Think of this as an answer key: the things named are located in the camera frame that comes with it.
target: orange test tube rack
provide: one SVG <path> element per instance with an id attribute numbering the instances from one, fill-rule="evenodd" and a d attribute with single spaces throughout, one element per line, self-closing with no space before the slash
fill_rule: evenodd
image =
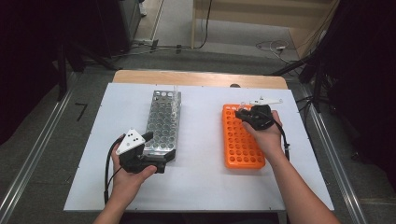
<path id="1" fill-rule="evenodd" d="M 254 137 L 242 126 L 242 120 L 235 117 L 239 105 L 224 105 L 222 126 L 224 138 L 225 166 L 230 169 L 261 169 L 265 158 Z"/>

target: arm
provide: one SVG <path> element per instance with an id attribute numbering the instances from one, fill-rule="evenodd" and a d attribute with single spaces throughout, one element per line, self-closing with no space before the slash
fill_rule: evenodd
<path id="1" fill-rule="evenodd" d="M 113 171 L 120 169 L 120 159 L 116 150 L 120 144 L 117 144 L 111 153 L 113 160 Z M 139 174 L 130 174 L 120 169 L 113 178 L 113 190 L 105 209 L 99 214 L 94 224 L 118 224 L 126 207 L 132 202 L 143 182 L 157 171 L 155 166 L 149 166 Z"/>
<path id="2" fill-rule="evenodd" d="M 276 111 L 273 111 L 273 117 L 281 124 Z M 243 122 L 243 125 L 254 136 L 274 170 L 276 183 L 285 203 L 290 222 L 304 224 L 340 223 L 286 159 L 281 147 L 278 128 L 273 125 L 265 131 L 255 131 L 248 123 Z"/>

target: wooden table edge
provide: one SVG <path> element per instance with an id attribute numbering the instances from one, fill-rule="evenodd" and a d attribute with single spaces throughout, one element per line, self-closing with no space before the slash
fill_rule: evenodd
<path id="1" fill-rule="evenodd" d="M 241 88 L 288 90 L 283 77 L 209 72 L 120 70 L 114 75 L 113 82 L 211 87 L 230 87 L 232 84 L 237 84 Z"/>

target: floor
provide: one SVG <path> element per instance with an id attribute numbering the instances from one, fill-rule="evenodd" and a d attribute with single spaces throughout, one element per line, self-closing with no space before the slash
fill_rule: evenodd
<path id="1" fill-rule="evenodd" d="M 162 46 L 190 44 L 191 19 L 188 18 L 191 17 L 191 1 L 146 0 L 144 4 L 148 15 L 142 19 L 142 27 L 136 34 L 136 40 L 150 43 L 153 39 L 159 39 L 159 45 Z M 201 28 L 201 22 L 197 21 L 197 29 L 195 44 L 199 45 L 202 38 L 199 30 L 205 29 L 205 23 L 203 22 Z M 277 40 L 287 41 L 287 50 L 281 53 L 272 52 L 269 43 Z M 259 49 L 256 45 L 261 42 L 262 47 Z M 176 54 L 169 49 L 147 54 L 142 53 L 147 49 L 138 48 L 114 63 L 125 69 L 263 75 L 285 66 L 286 63 L 282 60 L 298 60 L 293 48 L 286 28 L 211 21 L 206 44 L 199 50 L 183 50 L 181 54 Z M 301 69 L 296 69 L 282 76 L 287 80 L 296 100 L 309 95 L 311 88 L 310 85 L 305 86 L 298 82 L 299 72 Z M 0 223 L 88 223 L 94 220 L 97 216 L 95 212 L 66 213 L 63 207 L 106 84 L 113 77 L 113 71 L 94 63 L 90 63 L 84 74 L 70 73 L 68 100 L 63 104 L 57 103 L 58 89 L 55 87 L 14 135 L 0 146 L 0 193 L 3 199 L 10 193 L 11 184 L 16 184 L 14 180 L 18 178 L 29 154 L 35 151 L 35 155 L 40 158 L 36 164 L 26 168 L 29 181 L 20 185 L 20 195 L 17 195 L 15 204 L 9 208 L 2 204 Z M 87 108 L 81 119 L 78 119 L 81 105 L 87 105 Z M 49 127 L 48 120 L 53 118 L 54 108 L 60 108 L 62 113 L 52 121 L 53 126 Z M 323 137 L 318 131 L 315 111 L 311 109 L 306 117 L 307 130 L 311 135 L 323 177 L 328 182 L 334 213 L 342 223 L 396 223 L 396 194 L 385 174 L 372 164 L 350 159 L 354 149 L 343 121 L 332 114 L 326 105 L 321 105 L 321 108 L 320 118 L 326 125 L 347 180 L 358 198 L 364 219 L 355 220 L 350 214 L 350 207 L 343 197 L 340 182 L 329 162 Z M 48 131 L 50 136 L 43 136 L 46 133 L 44 131 Z M 44 139 L 45 144 L 38 146 L 37 139 Z"/>

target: wooden surface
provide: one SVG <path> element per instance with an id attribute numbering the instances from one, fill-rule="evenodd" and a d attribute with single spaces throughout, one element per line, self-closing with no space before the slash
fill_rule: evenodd
<path id="1" fill-rule="evenodd" d="M 114 76 L 113 82 L 208 87 L 229 87 L 238 84 L 241 88 L 288 89 L 283 77 L 153 70 L 120 70 Z"/>
<path id="2" fill-rule="evenodd" d="M 194 0 L 192 46 L 195 19 L 206 19 L 209 2 Z M 289 27 L 293 44 L 299 56 L 304 57 L 327 29 L 338 3 L 339 0 L 217 0 L 212 2 L 210 20 Z"/>

